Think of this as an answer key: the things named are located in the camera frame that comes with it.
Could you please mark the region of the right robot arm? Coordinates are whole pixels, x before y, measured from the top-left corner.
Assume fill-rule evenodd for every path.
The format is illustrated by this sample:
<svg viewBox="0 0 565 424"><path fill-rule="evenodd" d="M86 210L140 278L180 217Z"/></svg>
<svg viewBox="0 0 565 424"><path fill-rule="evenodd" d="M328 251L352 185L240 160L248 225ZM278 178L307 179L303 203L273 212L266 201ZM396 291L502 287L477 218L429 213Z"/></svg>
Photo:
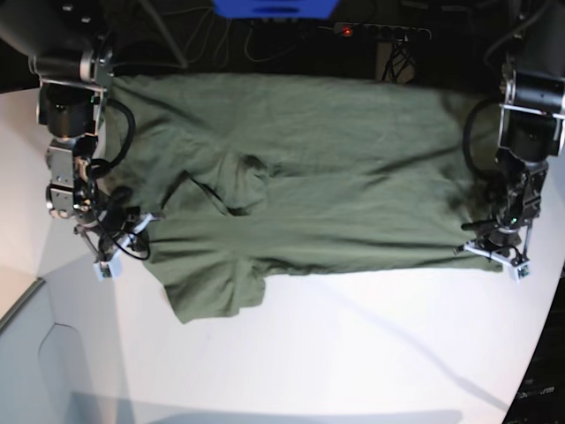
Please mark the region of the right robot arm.
<svg viewBox="0 0 565 424"><path fill-rule="evenodd" d="M113 51L101 6L95 1L3 1L1 38L28 57L40 82L37 121L52 137L46 152L49 213L75 220L75 233L105 273L120 254L148 260L145 229L155 217L129 206L130 188L105 194L98 186L125 159L136 130L132 111L109 96ZM107 108L126 121L122 147L111 160L94 155Z"/></svg>

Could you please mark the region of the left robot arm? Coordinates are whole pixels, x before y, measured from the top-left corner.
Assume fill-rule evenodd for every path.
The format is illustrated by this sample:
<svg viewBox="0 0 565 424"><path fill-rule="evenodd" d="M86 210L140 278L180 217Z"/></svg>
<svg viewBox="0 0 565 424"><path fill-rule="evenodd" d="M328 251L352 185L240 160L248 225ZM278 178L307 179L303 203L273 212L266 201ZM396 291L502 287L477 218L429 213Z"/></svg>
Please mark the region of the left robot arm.
<svg viewBox="0 0 565 424"><path fill-rule="evenodd" d="M469 113L463 128L463 157L471 173L485 182L489 204L485 220L466 223L475 238L456 248L495 261L520 280L530 273L528 246L540 215L547 159L564 150L564 3L532 1L532 11L486 50L484 64L503 47L501 96L485 99ZM500 125L494 170L474 163L471 131L478 113L498 106Z"/></svg>

